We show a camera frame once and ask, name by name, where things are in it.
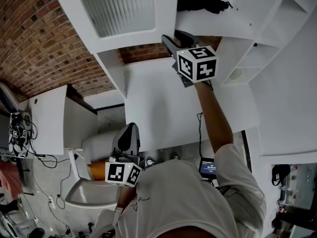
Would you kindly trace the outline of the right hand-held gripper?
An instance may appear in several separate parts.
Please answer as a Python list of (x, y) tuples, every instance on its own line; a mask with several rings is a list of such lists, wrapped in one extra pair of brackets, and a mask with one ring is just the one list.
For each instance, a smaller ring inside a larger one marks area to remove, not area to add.
[(218, 56), (215, 50), (211, 46), (199, 47), (200, 39), (188, 32), (175, 30), (174, 36), (180, 46), (167, 35), (161, 36), (161, 42), (166, 51), (176, 60), (173, 68), (184, 87), (215, 78), (218, 69)]

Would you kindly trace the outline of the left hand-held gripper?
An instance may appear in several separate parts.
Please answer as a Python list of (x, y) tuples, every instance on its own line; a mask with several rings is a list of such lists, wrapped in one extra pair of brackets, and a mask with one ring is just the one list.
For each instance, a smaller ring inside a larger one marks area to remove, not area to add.
[(105, 165), (105, 181), (116, 186), (135, 187), (142, 172), (140, 135), (135, 123), (127, 124), (112, 141), (112, 153)]

